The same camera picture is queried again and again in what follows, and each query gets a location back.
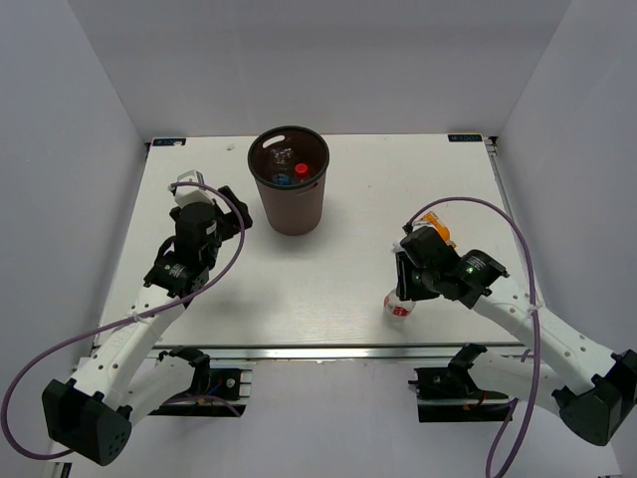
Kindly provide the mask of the clear bottle red label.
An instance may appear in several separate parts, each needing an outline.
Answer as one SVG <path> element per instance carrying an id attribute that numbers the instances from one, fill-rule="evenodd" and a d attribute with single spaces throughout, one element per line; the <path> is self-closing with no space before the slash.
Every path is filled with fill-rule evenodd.
<path id="1" fill-rule="evenodd" d="M 292 184 L 301 184 L 309 181 L 311 178 L 311 168 L 304 162 L 295 165 Z"/>

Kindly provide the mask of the orange juice bottle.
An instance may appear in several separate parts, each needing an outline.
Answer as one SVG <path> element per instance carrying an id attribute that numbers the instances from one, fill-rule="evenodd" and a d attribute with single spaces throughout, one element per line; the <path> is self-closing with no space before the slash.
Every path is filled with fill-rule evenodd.
<path id="1" fill-rule="evenodd" d="M 421 221 L 428 226 L 433 227 L 448 246 L 456 247 L 456 243 L 451 238 L 451 232 L 444 222 L 433 212 L 428 211 L 421 217 Z"/>

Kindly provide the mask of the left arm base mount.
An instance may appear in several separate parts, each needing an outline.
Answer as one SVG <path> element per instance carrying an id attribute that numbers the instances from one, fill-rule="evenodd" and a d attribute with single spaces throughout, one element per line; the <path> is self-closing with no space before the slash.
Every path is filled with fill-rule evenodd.
<path id="1" fill-rule="evenodd" d="M 251 395 L 253 369 L 245 361 L 217 360 L 195 348 L 161 351 L 155 359 L 187 361 L 193 369 L 191 385 L 174 394 L 150 416 L 241 417 Z"/>

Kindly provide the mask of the clear bottle blue label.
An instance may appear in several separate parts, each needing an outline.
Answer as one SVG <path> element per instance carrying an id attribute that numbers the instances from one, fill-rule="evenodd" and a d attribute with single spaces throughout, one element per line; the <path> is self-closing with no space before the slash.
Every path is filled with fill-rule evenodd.
<path id="1" fill-rule="evenodd" d="M 268 178 L 276 185 L 291 185 L 298 162 L 299 157 L 292 148 L 272 149 L 268 159 Z"/>

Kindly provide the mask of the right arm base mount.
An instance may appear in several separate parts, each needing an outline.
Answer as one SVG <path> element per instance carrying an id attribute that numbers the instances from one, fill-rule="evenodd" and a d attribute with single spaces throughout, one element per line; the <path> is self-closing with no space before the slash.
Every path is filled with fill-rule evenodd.
<path id="1" fill-rule="evenodd" d="M 512 400 L 505 394 L 476 386 L 469 376 L 474 360 L 488 349 L 463 346 L 445 366 L 414 369 L 408 385 L 416 393 L 420 423 L 503 422 Z"/>

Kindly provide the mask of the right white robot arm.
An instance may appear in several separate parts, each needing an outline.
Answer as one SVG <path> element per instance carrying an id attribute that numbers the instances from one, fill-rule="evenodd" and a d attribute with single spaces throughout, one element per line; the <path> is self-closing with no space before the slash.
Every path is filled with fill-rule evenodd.
<path id="1" fill-rule="evenodd" d="M 400 300 L 457 301 L 533 351 L 530 362 L 520 362 L 467 344 L 449 361 L 443 384 L 459 397 L 478 390 L 533 397 L 579 438 L 607 445 L 636 405 L 635 352 L 616 353 L 533 306 L 506 268 L 485 252 L 460 256 L 432 226 L 406 231 L 396 253 Z"/>

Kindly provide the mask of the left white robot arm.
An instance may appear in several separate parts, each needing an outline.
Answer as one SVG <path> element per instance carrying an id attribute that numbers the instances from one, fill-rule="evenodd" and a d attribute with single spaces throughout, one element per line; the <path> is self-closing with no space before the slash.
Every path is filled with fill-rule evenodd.
<path id="1" fill-rule="evenodd" d="M 243 239 L 253 221 L 228 186 L 180 181 L 170 190 L 175 232 L 160 246 L 127 322 L 66 382 L 52 380 L 43 392 L 50 437 L 100 466 L 116 459 L 142 418 L 172 398 L 194 399 L 213 386 L 209 356 L 190 347 L 163 353 L 152 371 L 136 373 L 193 299 L 215 284 L 210 273 L 222 243 Z"/>

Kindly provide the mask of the small red-cap bottle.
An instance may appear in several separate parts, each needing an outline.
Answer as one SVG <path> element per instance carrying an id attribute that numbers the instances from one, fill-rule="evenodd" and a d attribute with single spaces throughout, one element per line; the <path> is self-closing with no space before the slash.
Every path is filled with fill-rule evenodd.
<path id="1" fill-rule="evenodd" d="M 415 309 L 415 303 L 409 300 L 401 300 L 395 289 L 389 291 L 383 300 L 384 312 L 392 318 L 405 319 Z"/>

